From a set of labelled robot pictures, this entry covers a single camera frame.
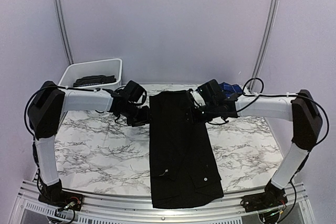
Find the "black long sleeve shirt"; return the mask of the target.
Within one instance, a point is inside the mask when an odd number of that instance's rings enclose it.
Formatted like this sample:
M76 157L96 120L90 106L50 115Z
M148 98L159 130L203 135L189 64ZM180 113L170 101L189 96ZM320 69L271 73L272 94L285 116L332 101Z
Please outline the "black long sleeve shirt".
M206 125L186 118L187 91L163 91L149 99L150 187L153 208L204 206L224 195Z

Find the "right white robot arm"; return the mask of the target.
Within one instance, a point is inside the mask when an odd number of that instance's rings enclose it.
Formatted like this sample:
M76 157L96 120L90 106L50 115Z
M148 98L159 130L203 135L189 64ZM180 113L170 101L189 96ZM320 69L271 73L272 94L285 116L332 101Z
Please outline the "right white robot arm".
M288 153L292 122L254 116L206 124L224 194L265 187Z

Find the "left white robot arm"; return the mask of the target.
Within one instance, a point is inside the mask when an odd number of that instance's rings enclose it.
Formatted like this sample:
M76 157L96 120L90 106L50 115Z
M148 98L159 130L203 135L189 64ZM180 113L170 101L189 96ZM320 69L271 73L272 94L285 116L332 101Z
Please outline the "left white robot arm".
M41 194L54 205L66 202L55 157L55 138L61 117L69 111L99 111L123 116L127 125L149 123L149 107L144 103L147 91L134 81L115 91L58 86L46 81L28 100L25 125L34 139L35 160L39 171Z

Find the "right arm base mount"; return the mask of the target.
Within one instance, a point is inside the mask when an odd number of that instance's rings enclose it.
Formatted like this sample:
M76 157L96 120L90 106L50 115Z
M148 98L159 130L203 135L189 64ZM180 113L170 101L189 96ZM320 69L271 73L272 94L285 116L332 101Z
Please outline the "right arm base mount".
M243 196L240 205L246 212L259 211L285 205L288 202L284 187L277 187L271 180L263 193Z

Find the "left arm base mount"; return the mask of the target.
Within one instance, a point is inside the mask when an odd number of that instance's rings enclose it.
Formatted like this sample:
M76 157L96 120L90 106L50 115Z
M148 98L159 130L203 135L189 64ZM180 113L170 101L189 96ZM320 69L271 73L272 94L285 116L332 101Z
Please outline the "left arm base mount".
M80 211L84 196L82 194L64 191L60 185L55 184L52 186L40 186L38 200L57 207L59 211Z

